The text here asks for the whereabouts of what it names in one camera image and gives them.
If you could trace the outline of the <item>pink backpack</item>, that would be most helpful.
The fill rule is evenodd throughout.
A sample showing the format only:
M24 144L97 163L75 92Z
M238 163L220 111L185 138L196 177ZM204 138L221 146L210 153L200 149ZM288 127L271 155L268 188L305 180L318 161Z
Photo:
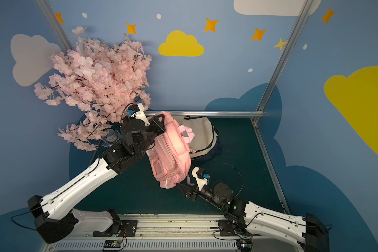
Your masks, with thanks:
M171 189L188 175L192 163L189 144L195 134L191 128L178 124L168 112L161 112L159 119L164 119L166 131L156 137L155 146L147 155L160 187Z

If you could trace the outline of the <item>beige and navy backpack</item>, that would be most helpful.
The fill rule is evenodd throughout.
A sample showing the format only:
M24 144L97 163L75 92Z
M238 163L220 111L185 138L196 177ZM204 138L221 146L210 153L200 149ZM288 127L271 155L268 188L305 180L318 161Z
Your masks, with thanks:
M216 147L218 142L218 134L211 121L207 117L190 117L188 115L173 115L173 118L179 125L191 128L195 134L193 140L189 143L191 159L210 159L213 154L209 155L209 153L212 153L212 149Z

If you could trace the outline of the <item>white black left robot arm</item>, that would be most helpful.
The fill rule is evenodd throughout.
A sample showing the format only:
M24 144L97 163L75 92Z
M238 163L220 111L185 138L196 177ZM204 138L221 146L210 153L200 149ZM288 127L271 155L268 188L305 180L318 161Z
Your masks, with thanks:
M91 166L53 193L28 199L35 229L43 240L52 244L69 235L78 223L73 208L143 158L156 137L165 133L165 123L162 113L151 118L125 117L120 126L121 139L104 150Z

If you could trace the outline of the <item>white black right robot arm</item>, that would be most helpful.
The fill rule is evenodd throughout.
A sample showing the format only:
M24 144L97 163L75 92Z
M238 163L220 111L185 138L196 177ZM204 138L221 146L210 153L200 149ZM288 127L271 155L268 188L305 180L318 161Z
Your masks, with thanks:
M233 196L233 191L224 183L212 188L188 186L177 187L188 200L202 198L223 211L225 220L219 222L221 236L233 236L238 240L250 240L267 236L294 246L300 252L328 252L329 226L315 215L295 216L261 207L251 201Z

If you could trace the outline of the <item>navy blue backpack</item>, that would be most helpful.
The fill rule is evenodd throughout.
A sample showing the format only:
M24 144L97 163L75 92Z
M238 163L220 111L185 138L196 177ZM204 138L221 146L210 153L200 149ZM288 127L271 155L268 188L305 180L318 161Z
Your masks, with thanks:
M213 129L213 131L214 131L214 136L216 137L216 139L213 141L210 148L207 149L208 152L204 155L193 158L194 161L207 161L222 152L223 145L219 139L218 131L215 129Z

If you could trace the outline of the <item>right green circuit board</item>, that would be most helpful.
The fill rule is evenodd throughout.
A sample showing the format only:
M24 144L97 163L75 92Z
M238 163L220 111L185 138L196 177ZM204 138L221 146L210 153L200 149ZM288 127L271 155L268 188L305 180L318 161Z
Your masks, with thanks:
M251 252L253 243L251 239L238 239L236 240L236 252Z

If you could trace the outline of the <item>green circuit board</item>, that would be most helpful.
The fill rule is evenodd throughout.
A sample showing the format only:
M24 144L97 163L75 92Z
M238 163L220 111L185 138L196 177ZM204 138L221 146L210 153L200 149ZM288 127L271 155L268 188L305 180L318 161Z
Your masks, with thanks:
M122 240L105 240L103 244L103 252L118 252L123 248Z
M236 240L236 252L251 252L253 243L251 239L238 239Z

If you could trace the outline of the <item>pink artificial blossom tree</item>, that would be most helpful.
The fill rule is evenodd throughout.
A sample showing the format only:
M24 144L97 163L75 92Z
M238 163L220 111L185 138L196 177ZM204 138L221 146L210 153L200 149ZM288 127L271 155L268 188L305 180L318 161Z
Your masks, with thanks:
M84 27L72 32L76 48L51 56L58 72L50 76L47 86L35 84L34 92L49 106L64 102L83 111L86 118L61 129L59 136L79 150L95 151L98 146L93 141L106 136L106 130L121 120L129 104L138 101L149 108L146 71L152 58L129 36L110 47L86 37Z

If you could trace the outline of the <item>aluminium back rail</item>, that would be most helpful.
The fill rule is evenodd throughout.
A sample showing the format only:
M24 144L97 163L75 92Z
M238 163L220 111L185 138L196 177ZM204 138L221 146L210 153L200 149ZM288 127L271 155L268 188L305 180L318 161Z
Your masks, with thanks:
M221 118L260 118L262 111L168 111L172 116L221 117Z

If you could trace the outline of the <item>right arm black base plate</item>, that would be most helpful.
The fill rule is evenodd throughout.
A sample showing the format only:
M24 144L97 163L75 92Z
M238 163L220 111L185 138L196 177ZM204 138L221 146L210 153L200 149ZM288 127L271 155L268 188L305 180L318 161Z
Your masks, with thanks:
M252 235L251 233L247 232L244 228L238 227L232 221L227 219L220 219L218 220L218 228L220 236L238 236L238 237L252 237L252 236L260 236L260 235Z

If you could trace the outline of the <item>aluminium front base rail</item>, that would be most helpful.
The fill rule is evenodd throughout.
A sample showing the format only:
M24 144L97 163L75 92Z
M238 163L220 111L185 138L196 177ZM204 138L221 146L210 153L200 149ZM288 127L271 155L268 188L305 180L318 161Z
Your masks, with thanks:
M119 252L236 252L236 237L220 236L218 220L221 215L151 215L128 214L120 220L138 221L135 237L97 235L92 224L83 224L67 237L52 244L44 244L43 252L102 252L105 240L122 240ZM294 246L267 236L251 238L253 248L266 247L269 243Z

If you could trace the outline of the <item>aluminium right side rail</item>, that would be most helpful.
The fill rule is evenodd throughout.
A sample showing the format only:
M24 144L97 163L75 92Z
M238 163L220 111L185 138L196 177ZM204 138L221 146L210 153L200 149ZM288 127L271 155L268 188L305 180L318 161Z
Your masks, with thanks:
M263 141L263 138L262 138L262 135L260 133L259 127L257 125L258 119L259 118L257 118L257 117L253 117L252 118L252 125L253 125L253 128L254 128L254 131L255 131L255 134L256 134L256 137L257 137L257 140L258 140L258 143L259 143L259 146L260 146L260 149L261 149L264 161L265 161L267 169L269 171L269 174L270 174L271 180L273 182L274 188L276 190L276 193L277 193L278 199L280 201L282 210L283 210L283 212L285 214L290 214L291 212L290 212L290 209L288 207L287 201L285 199L283 190L281 188L281 185L280 185L278 177L276 175L274 166L273 166L273 164L271 162L271 159L270 159L270 156L268 154L266 145L265 145L265 143Z

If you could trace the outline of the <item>aluminium left corner post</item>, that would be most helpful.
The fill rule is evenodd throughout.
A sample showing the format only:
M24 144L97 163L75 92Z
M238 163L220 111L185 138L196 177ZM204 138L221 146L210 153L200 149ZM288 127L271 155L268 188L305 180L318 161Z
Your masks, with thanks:
M49 1L48 0L35 0L35 2L38 5L44 17L46 18L47 22L49 23L52 31L56 35L63 49L65 51L73 49L73 46L70 43L70 40L68 39L64 29L62 28L61 22L58 20Z

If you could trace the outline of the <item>aluminium corner post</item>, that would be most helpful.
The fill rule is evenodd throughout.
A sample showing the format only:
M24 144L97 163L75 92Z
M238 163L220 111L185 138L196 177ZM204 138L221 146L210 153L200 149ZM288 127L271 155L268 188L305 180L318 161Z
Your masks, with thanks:
M296 19L296 22L291 30L291 33L288 37L288 41L285 45L285 48L283 49L279 61L276 65L276 68L274 70L274 73L262 95L262 98L258 104L257 111L258 112L264 112L264 109L273 93L273 90L275 89L278 80L287 64L288 59L290 58L290 55L298 41L299 36L302 33L302 30L310 16L310 10L312 9L312 6L314 4L313 0L307 0L304 1L300 13Z
M46 18L47 22L49 23L52 31L56 35L63 49L65 51L73 49L73 46L70 43L70 40L68 39L64 29L62 28L61 22L58 20L49 1L48 0L35 0L35 2L38 5L44 17Z

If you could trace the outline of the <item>aluminium right corner post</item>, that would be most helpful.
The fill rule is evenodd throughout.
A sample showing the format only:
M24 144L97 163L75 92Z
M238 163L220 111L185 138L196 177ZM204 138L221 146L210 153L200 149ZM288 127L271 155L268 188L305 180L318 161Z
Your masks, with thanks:
M310 10L312 9L312 6L314 4L313 0L307 0L304 1L300 13L296 19L296 22L291 30L291 33L288 37L288 41L285 45L285 48L283 49L279 61L276 65L276 68L274 70L274 73L262 95L262 98L258 104L257 111L258 112L264 112L264 109L273 93L273 90L275 89L278 80L287 64L288 59L290 58L290 55L298 41L299 36L302 33L302 30L310 16Z

